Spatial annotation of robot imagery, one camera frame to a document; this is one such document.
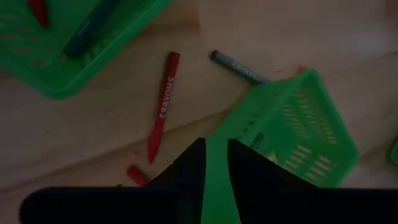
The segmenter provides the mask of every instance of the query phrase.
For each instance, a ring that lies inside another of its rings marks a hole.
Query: green plastic basket
[[[358,161],[358,149],[315,70],[255,86],[206,139],[202,223],[239,220],[229,181],[229,138],[319,187],[339,186]]]
[[[398,141],[395,142],[394,146],[390,152],[390,160],[395,164],[398,165]]]
[[[43,29],[27,0],[0,3],[0,64],[51,98],[78,92],[170,0],[121,0],[101,28],[99,40],[79,59],[62,49],[99,0],[46,1],[49,28]]]

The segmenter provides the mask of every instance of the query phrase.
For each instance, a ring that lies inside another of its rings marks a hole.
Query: red crayon
[[[129,176],[132,180],[134,180],[140,187],[145,187],[149,182],[148,176],[146,176],[135,165],[130,165],[127,168],[127,176]]]
[[[162,82],[162,89],[159,93],[155,123],[152,133],[148,139],[148,161],[150,164],[155,160],[157,151],[159,150],[160,140],[162,139],[163,127],[166,121],[167,110],[170,104],[170,98],[174,86],[174,78],[179,60],[179,53],[169,53]]]
[[[37,19],[37,22],[39,22],[42,27],[48,27],[49,23],[47,21],[47,6],[45,0],[27,0],[27,5]]]

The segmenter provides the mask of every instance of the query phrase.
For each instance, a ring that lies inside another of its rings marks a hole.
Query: black object
[[[237,73],[238,75],[240,75],[241,77],[245,78],[247,81],[253,84],[261,84],[269,82],[268,79],[252,71],[250,68],[243,66],[235,59],[221,53],[219,50],[212,51],[212,53],[210,54],[210,59],[224,66],[225,68],[231,70],[232,72]]]
[[[22,204],[22,224],[199,224],[206,142],[197,139],[146,188],[52,188]],[[237,140],[228,166],[241,223],[389,223],[398,190],[319,189]]]

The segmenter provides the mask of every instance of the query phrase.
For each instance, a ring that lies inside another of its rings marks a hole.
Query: gray crayon
[[[261,84],[269,82],[268,79],[252,71],[250,68],[243,66],[236,60],[230,58],[229,56],[221,53],[218,50],[212,51],[210,59],[232,70],[233,72],[239,74],[240,76],[247,79],[249,82],[253,84]]]

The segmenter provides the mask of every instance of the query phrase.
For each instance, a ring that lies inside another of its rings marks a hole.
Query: wooden table
[[[207,59],[211,49],[271,80],[291,76],[300,64],[316,68],[366,158],[346,186],[377,187],[379,176],[383,185],[397,186],[394,167],[381,165],[398,131],[392,54],[398,36],[382,1],[176,0],[73,98],[50,101],[2,75],[0,216],[15,215],[21,199],[39,187],[134,184],[124,173],[131,162],[152,176],[161,172],[215,129],[249,88]],[[182,53],[166,124],[171,131],[148,166],[140,140],[152,124],[168,50]],[[65,168],[74,164],[81,165]]]

